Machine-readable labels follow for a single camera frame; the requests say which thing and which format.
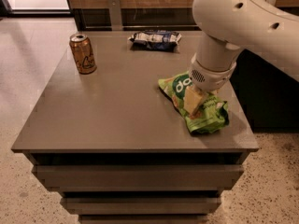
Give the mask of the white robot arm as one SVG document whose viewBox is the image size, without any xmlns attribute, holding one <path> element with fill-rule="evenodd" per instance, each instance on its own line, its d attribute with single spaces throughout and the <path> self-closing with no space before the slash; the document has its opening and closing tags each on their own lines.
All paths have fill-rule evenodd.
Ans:
<svg viewBox="0 0 299 224">
<path fill-rule="evenodd" d="M 193 0 L 192 16 L 202 30 L 192 57 L 184 108 L 198 110 L 210 92 L 230 78 L 247 49 L 299 80 L 299 20 L 276 0 Z"/>
</svg>

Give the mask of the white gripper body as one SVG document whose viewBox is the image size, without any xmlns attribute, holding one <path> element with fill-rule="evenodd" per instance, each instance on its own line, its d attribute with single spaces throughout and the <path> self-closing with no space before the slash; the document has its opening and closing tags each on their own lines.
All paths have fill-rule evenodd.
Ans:
<svg viewBox="0 0 299 224">
<path fill-rule="evenodd" d="M 235 67 L 236 62 L 233 62 L 226 71 L 210 71 L 196 60 L 196 55 L 193 55 L 189 77 L 192 84 L 201 91 L 212 92 L 220 89 L 230 79 Z"/>
</svg>

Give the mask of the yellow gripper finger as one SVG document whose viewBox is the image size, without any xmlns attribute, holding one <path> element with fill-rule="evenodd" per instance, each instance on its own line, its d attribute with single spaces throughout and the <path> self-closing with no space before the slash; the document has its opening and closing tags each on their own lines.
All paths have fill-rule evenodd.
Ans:
<svg viewBox="0 0 299 224">
<path fill-rule="evenodd" d="M 196 86 L 188 86 L 185 90 L 184 109 L 191 115 L 197 112 L 199 106 L 206 100 L 208 93 L 201 91 Z"/>
</svg>

